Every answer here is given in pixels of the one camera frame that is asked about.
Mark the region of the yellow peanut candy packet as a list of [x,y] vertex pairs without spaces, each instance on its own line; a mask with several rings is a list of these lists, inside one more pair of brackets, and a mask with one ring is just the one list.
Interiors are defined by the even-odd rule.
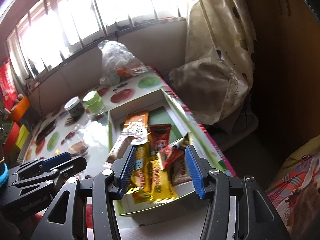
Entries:
[[176,200],[178,195],[172,186],[166,170],[161,170],[158,160],[151,163],[151,199],[152,204],[163,204]]

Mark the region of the yellow green box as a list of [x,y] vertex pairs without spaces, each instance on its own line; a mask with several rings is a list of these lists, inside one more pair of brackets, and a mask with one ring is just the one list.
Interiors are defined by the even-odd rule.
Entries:
[[15,142],[15,146],[21,150],[25,141],[27,140],[29,136],[29,131],[27,130],[26,126],[22,125],[20,127],[19,133],[18,133],[18,137],[17,140]]

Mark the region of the small pink white candy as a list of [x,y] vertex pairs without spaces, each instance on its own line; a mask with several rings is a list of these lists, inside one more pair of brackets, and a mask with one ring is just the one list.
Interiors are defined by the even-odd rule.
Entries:
[[177,160],[175,160],[172,165],[172,168],[173,172],[171,181],[173,185],[180,185],[191,181],[191,176],[189,175],[189,171],[185,163],[184,156],[181,156]]

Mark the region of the red snack packet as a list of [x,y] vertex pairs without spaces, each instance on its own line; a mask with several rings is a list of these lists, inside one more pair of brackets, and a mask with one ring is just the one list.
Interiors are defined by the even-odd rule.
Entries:
[[155,153],[160,152],[169,144],[171,124],[150,125],[151,144]]

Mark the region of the long gold snack bar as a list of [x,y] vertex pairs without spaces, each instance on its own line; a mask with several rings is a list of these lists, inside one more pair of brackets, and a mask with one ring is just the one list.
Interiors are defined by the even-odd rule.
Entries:
[[151,180],[149,175],[149,144],[136,146],[136,164],[132,172],[127,194],[135,204],[148,202],[151,199]]

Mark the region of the colourful patterned blanket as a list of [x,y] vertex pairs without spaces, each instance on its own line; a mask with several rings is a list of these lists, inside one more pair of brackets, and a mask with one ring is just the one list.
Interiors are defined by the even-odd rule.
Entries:
[[266,193],[291,239],[319,239],[319,136],[292,153]]

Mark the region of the green white cardboard box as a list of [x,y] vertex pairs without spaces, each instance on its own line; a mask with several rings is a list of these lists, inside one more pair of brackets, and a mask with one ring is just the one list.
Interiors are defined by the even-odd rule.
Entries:
[[199,124],[174,96],[159,89],[108,113],[110,146],[131,137],[137,151],[130,190],[116,202],[121,216],[151,210],[194,192],[186,152],[195,150],[212,168],[227,168]]

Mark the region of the green cream jar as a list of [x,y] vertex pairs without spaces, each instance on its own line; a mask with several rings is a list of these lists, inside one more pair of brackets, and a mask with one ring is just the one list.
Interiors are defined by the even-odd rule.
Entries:
[[99,115],[104,112],[103,100],[96,90],[88,92],[84,96],[83,102],[87,105],[89,112],[94,115]]

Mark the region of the beige patterned curtain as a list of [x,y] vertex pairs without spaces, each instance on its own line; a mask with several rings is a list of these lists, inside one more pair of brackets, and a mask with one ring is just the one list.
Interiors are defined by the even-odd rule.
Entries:
[[245,0],[190,0],[184,65],[170,85],[195,120],[213,125],[228,118],[253,86],[253,22]]

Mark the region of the red hanging banner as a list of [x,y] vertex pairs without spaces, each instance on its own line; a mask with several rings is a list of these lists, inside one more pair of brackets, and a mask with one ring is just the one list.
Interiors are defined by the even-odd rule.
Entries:
[[12,77],[10,62],[1,66],[1,99],[7,110],[11,110],[17,100],[17,91]]

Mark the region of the dark jar white lid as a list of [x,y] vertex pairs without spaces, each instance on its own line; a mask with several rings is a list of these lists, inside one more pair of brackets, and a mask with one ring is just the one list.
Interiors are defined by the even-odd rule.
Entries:
[[80,98],[78,96],[71,98],[65,104],[64,109],[70,114],[74,121],[78,121],[85,112],[85,108],[80,102]]

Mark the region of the red textured box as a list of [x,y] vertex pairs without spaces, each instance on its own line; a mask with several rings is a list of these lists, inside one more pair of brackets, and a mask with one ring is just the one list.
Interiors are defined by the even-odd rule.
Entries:
[[4,123],[4,155],[9,155],[18,139],[20,127],[14,121],[6,121]]

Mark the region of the orange storage box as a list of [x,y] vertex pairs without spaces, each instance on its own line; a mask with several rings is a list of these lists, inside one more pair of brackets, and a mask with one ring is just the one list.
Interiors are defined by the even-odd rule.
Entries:
[[21,101],[14,107],[14,109],[9,114],[9,119],[18,123],[24,116],[28,108],[30,107],[30,101],[28,97],[23,97]]

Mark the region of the orange biscuit packet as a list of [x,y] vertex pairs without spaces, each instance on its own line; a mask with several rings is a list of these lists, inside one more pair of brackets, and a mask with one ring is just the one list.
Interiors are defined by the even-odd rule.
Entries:
[[138,146],[148,142],[149,111],[131,113],[123,125],[122,133],[132,138],[131,145]]

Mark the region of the white brown nougat candy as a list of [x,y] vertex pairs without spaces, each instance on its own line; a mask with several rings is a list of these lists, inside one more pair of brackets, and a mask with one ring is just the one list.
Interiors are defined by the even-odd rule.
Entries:
[[106,162],[112,164],[115,160],[121,159],[133,139],[133,135],[121,134],[116,140],[116,143],[112,147],[111,151],[109,152]]

